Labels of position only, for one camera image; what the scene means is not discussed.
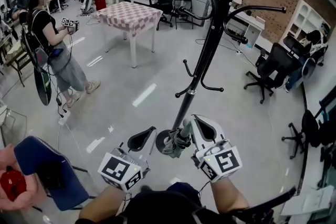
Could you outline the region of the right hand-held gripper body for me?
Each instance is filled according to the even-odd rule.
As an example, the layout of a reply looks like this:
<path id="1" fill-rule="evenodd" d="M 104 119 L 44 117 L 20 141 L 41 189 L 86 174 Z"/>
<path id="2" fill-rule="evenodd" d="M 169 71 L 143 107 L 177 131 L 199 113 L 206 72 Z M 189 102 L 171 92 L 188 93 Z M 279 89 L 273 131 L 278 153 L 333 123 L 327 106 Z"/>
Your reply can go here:
<path id="1" fill-rule="evenodd" d="M 237 147 L 231 145 L 222 127 L 215 121 L 193 114 L 190 136 L 195 146 L 192 160 L 212 183 L 242 168 Z"/>

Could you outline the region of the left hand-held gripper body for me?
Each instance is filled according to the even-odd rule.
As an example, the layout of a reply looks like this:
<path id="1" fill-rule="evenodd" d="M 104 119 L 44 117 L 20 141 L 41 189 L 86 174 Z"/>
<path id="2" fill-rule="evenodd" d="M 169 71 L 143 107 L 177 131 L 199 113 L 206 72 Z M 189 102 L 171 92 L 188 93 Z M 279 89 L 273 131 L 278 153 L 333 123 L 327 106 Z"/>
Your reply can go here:
<path id="1" fill-rule="evenodd" d="M 106 153 L 98 173 L 103 180 L 117 189 L 128 192 L 150 171 L 148 158 L 157 137 L 155 127 L 131 136 L 126 144 Z"/>

